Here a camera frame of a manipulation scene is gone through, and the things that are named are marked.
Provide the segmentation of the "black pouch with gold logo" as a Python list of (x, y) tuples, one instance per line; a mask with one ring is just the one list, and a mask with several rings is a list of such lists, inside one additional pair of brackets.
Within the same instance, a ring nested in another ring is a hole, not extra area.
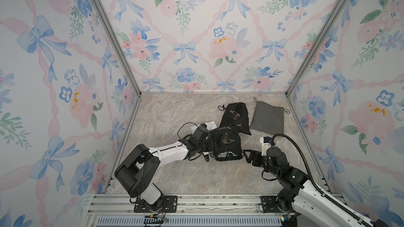
[(228, 124), (210, 132), (216, 161), (240, 160), (243, 157), (241, 138), (236, 127)]

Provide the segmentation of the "grey fabric drawstring pouch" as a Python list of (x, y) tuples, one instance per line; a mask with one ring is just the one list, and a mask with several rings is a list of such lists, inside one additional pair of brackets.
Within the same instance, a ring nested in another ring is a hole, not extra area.
[(266, 102), (256, 103), (254, 115), (250, 124), (250, 129), (265, 132), (271, 135), (284, 133), (285, 114), (290, 114), (290, 110), (284, 107), (272, 106)]

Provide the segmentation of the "plain black drawstring pouch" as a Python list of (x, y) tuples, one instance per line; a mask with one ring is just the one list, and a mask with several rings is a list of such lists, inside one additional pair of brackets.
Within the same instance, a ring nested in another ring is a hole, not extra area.
[(224, 112), (220, 126), (232, 125), (239, 133), (251, 136), (248, 109), (245, 103), (222, 105), (218, 106), (218, 109)]

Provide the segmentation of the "white hair dryer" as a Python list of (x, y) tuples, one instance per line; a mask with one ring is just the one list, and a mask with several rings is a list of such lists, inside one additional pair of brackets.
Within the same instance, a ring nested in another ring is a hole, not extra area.
[(217, 125), (216, 125), (216, 123), (214, 121), (205, 122), (205, 123), (202, 123), (202, 124), (200, 124), (198, 126), (191, 126), (190, 133), (193, 134), (198, 128), (202, 128), (202, 131), (210, 132), (210, 131), (212, 131), (214, 129), (217, 129), (218, 127), (217, 127)]

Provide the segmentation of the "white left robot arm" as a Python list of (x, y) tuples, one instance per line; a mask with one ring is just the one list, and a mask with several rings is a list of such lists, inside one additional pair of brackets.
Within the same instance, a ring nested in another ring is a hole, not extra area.
[(131, 198), (139, 198), (154, 210), (164, 205), (165, 196), (151, 181), (159, 167), (166, 164), (193, 161), (211, 152), (210, 132), (216, 129), (215, 122), (194, 124), (191, 133), (180, 137), (173, 144), (148, 148), (136, 146), (114, 172), (115, 178)]

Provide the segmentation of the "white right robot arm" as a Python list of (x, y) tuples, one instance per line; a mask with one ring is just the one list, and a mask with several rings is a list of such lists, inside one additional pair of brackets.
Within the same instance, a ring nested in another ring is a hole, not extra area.
[(361, 215), (311, 181), (310, 176), (289, 164), (278, 147), (265, 154), (244, 150), (246, 161), (263, 172), (270, 173), (282, 185), (276, 206), (282, 211), (299, 213), (321, 227), (386, 227), (387, 224)]

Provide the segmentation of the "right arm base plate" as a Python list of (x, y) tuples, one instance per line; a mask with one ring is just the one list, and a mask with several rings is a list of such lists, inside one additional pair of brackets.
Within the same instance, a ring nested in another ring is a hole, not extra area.
[(276, 195), (260, 196), (260, 210), (262, 213), (283, 213)]

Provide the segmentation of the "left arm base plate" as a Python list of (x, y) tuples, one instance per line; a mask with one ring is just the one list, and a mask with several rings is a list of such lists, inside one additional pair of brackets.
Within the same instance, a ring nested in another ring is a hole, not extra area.
[(144, 199), (137, 198), (134, 206), (135, 213), (175, 213), (178, 196), (162, 195), (155, 203), (149, 204)]

